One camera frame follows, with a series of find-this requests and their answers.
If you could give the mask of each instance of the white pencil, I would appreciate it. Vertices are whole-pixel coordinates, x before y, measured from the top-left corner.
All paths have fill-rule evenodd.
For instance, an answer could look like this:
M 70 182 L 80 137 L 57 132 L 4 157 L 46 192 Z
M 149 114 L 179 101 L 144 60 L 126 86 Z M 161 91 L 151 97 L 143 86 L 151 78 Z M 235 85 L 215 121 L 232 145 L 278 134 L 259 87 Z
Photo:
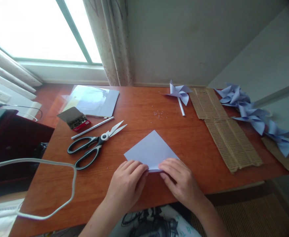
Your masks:
M 180 107 L 181 107 L 182 115 L 185 116 L 185 113 L 184 113 L 184 109 L 183 109 L 183 106 L 182 106 L 181 99 L 180 99 L 180 97 L 178 97 L 177 99 L 178 99 L 178 103 L 180 104 Z
M 81 132 L 81 133 L 79 133 L 79 134 L 77 134 L 77 135 L 71 137 L 71 139 L 76 139 L 77 137 L 79 137 L 79 136 L 81 136 L 81 135 L 83 135 L 83 134 L 85 134 L 85 133 L 87 133 L 87 132 L 93 130 L 94 128 L 97 128 L 98 126 L 100 126 L 100 125 L 102 125 L 102 124 L 104 124 L 104 123 L 106 123 L 106 122 L 112 120 L 113 118 L 114 118 L 114 117 L 110 117 L 110 118 L 104 120 L 103 122 L 100 122 L 99 124 L 94 125 L 93 127 L 89 128 L 89 129 L 87 129 L 87 130 L 85 130 L 84 132 Z

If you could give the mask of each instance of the pinwheel stick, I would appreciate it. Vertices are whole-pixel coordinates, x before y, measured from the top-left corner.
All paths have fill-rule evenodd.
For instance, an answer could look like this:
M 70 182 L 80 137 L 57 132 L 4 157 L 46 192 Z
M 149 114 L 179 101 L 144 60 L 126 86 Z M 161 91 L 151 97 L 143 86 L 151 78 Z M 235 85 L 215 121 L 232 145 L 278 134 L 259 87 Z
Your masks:
M 178 103 L 180 104 L 180 108 L 181 108 L 181 111 L 182 111 L 182 115 L 185 116 L 184 109 L 183 109 L 183 106 L 182 106 L 182 102 L 181 102 L 180 97 L 178 97 L 177 100 L 178 100 Z

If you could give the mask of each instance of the finger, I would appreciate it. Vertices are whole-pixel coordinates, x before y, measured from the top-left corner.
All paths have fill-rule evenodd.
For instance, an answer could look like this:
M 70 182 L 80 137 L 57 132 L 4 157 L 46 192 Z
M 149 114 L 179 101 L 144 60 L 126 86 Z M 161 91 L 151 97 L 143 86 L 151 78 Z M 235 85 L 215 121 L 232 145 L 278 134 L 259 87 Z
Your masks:
M 122 167 L 121 167 L 121 170 L 125 170 L 127 169 L 132 163 L 134 163 L 135 161 L 134 160 L 129 160 L 127 161 Z
M 178 159 L 168 158 L 164 160 L 162 163 L 170 165 L 171 167 L 173 167 L 179 172 L 181 172 L 183 169 L 188 170 L 188 167 L 182 161 Z
M 142 174 L 142 176 L 141 176 L 141 178 L 140 178 L 140 180 L 139 180 L 139 182 L 138 182 L 138 184 L 136 186 L 135 196 L 136 196 L 137 201 L 138 201 L 138 199 L 141 196 L 142 190 L 144 189 L 145 180 L 146 180 L 146 177 L 148 176 L 148 174 L 149 174 L 149 171 L 145 171 Z
M 133 179 L 133 181 L 137 183 L 141 178 L 142 174 L 148 169 L 149 167 L 147 165 L 141 164 L 132 172 L 130 176 Z
M 123 163 L 121 163 L 120 166 L 118 166 L 117 170 L 121 169 L 126 163 L 127 161 L 124 161 Z
M 126 171 L 131 174 L 139 165 L 142 165 L 142 163 L 140 161 L 135 161 L 126 168 Z
M 171 177 L 178 182 L 181 178 L 181 173 L 179 171 L 177 171 L 176 169 L 174 169 L 173 167 L 169 166 L 168 164 L 165 163 L 161 163 L 159 164 L 159 169 L 163 170 L 165 173 L 168 173 L 169 175 L 171 175 Z
M 174 194 L 176 192 L 176 186 L 170 177 L 165 173 L 160 173 L 161 178 L 164 180 L 166 186 L 170 189 L 170 191 Z

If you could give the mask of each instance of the small box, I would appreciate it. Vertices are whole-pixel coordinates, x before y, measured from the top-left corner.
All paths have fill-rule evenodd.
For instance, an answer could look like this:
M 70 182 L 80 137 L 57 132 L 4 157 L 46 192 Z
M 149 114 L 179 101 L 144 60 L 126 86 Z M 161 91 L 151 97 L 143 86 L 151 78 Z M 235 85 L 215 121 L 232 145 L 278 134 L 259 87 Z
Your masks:
M 66 122 L 73 131 L 78 131 L 91 123 L 76 107 L 71 107 L 57 115 Z

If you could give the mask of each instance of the window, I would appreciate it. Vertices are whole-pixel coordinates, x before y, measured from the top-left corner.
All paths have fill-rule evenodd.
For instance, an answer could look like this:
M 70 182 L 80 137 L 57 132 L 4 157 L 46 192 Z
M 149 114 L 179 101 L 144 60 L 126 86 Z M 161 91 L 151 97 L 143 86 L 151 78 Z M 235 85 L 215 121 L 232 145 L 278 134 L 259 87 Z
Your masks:
M 0 49 L 17 61 L 102 63 L 82 0 L 0 0 Z

